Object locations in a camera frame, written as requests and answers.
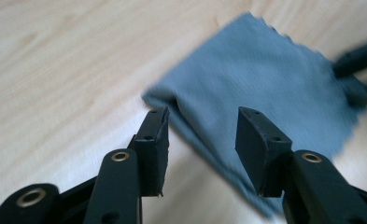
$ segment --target blue towel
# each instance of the blue towel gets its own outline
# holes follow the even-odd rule
[[[332,63],[247,13],[223,28],[143,94],[168,106],[171,125],[265,216],[280,199],[257,196],[234,149],[238,106],[261,111],[293,141],[331,158],[351,135],[363,108],[334,78]]]

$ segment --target fabric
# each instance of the fabric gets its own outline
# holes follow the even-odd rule
[[[171,125],[264,215],[281,199],[257,196],[234,149],[238,106],[261,111],[292,141],[329,158],[351,135],[363,108],[346,103],[351,77],[334,78],[332,63],[294,44],[263,20],[244,14],[211,37],[142,95],[168,106]]]

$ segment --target blue-gray fabric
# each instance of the blue-gray fabric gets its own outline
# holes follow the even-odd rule
[[[346,103],[347,86],[362,88],[353,77],[336,80],[332,63],[320,53],[247,13],[142,97],[151,106],[168,106],[171,125],[270,217],[282,211],[281,200],[257,196],[234,149],[238,106],[261,111],[293,141],[293,150],[314,150],[331,158],[363,111]]]

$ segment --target towel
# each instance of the towel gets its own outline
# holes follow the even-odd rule
[[[261,111],[292,141],[331,158],[343,147],[362,107],[350,107],[332,62],[293,43],[246,13],[228,24],[143,92],[168,106],[170,124],[259,211],[282,212],[281,199],[259,197],[234,149],[238,106]]]

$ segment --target wooden surface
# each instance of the wooden surface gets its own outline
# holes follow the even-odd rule
[[[0,0],[0,204],[95,176],[149,110],[141,92],[246,11],[331,60],[367,42],[367,0]],[[284,222],[257,214],[172,130],[170,143],[165,196],[144,200],[145,223]],[[367,114],[335,163],[367,189]]]

